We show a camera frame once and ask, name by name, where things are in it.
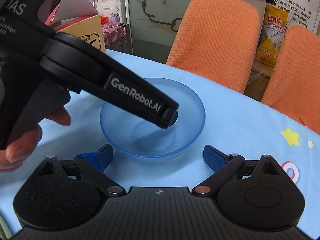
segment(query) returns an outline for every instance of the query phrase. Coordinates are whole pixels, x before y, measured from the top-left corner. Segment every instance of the pink floral fabric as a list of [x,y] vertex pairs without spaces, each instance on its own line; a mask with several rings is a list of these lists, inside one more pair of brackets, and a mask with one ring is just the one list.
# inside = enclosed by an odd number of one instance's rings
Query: pink floral fabric
[[127,37],[125,25],[120,22],[110,21],[102,26],[105,46],[110,46],[112,43]]

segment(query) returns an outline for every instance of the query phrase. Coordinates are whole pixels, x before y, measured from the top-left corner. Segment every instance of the cardboard box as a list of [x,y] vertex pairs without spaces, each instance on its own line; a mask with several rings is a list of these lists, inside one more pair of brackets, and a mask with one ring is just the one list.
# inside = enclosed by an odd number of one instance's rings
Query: cardboard box
[[267,89],[272,72],[273,68],[262,63],[259,65],[255,60],[244,95],[260,102]]
[[100,15],[89,0],[62,0],[45,23],[106,53]]

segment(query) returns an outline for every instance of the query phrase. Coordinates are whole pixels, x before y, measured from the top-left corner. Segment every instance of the yellow package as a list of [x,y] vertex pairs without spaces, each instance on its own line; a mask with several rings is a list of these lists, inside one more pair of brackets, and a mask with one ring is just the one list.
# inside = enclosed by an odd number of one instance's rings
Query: yellow package
[[284,10],[266,5],[262,31],[257,48],[261,63],[274,67],[279,55],[281,43],[288,29],[292,15]]

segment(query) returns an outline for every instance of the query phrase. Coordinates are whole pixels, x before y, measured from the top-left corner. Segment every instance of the blue plastic bowl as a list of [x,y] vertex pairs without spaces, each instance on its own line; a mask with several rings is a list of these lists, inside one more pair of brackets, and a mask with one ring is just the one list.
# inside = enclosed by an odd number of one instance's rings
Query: blue plastic bowl
[[177,101],[177,122],[162,129],[129,112],[105,103],[100,125],[109,143],[116,149],[138,158],[169,159],[178,156],[200,135],[205,110],[201,99],[187,86],[165,78],[146,81]]

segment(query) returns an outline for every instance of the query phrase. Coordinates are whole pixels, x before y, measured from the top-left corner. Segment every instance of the metal pivot pin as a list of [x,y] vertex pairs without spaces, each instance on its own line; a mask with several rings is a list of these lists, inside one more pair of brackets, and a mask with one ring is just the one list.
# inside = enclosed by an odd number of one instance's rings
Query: metal pivot pin
[[113,195],[118,195],[120,193],[122,193],[123,189],[119,186],[111,186],[107,189],[107,191],[110,193],[110,194],[113,194]]
[[207,194],[211,191],[211,189],[207,186],[198,186],[195,188],[195,192],[199,194]]

